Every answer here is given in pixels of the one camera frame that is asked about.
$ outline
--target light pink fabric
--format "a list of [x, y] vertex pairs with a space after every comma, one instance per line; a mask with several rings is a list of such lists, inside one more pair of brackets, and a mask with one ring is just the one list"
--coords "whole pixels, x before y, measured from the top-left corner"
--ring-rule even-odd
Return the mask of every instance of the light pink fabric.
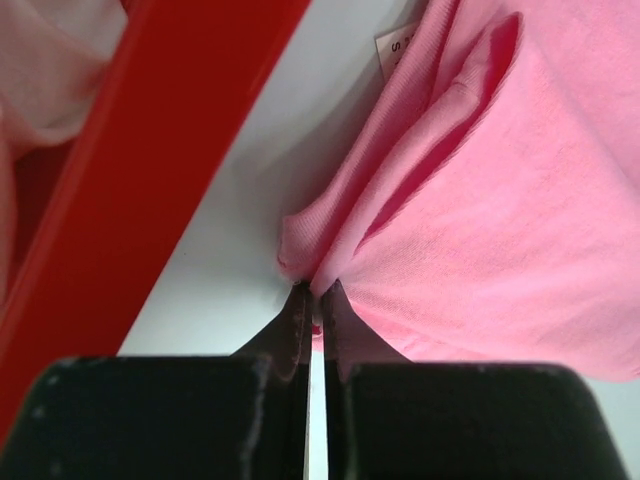
[[640, 4], [432, 0], [279, 262], [413, 360], [640, 375]]
[[80, 131], [125, 25], [118, 0], [0, 0], [0, 305], [16, 217], [13, 161]]

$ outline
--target pink cloth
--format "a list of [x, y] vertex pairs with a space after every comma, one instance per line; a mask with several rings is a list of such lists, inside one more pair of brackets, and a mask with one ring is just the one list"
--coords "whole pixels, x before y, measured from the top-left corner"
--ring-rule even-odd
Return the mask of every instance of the pink cloth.
[[0, 305], [15, 229], [13, 162], [77, 135], [126, 20], [118, 0], [0, 0]]
[[413, 360], [640, 375], [640, 4], [432, 0], [279, 262]]

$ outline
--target white surface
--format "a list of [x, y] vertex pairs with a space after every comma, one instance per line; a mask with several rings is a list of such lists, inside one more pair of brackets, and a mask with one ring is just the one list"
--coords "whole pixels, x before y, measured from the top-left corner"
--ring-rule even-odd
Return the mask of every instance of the white surface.
[[[279, 221], [326, 186], [380, 94], [374, 37], [419, 19], [425, 3], [313, 2], [122, 354], [231, 353], [279, 311], [289, 290], [275, 268]], [[311, 478], [326, 477], [321, 380], [312, 367]], [[640, 480], [640, 382], [590, 385]]]

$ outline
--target red frame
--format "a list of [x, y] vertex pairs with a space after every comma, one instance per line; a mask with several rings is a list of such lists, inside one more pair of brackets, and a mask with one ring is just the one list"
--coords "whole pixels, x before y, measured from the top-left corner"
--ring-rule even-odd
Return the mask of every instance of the red frame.
[[136, 2], [0, 323], [0, 445], [50, 362], [118, 351], [308, 1]]

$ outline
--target size label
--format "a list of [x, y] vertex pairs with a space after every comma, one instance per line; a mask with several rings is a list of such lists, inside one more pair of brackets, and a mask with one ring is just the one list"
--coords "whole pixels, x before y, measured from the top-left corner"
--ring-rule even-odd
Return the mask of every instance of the size label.
[[382, 67], [385, 83], [391, 78], [391, 74], [396, 69], [396, 65], [400, 62], [413, 35], [416, 33], [419, 23], [410, 23], [376, 38], [376, 48], [378, 49], [378, 58], [380, 59], [380, 67]]

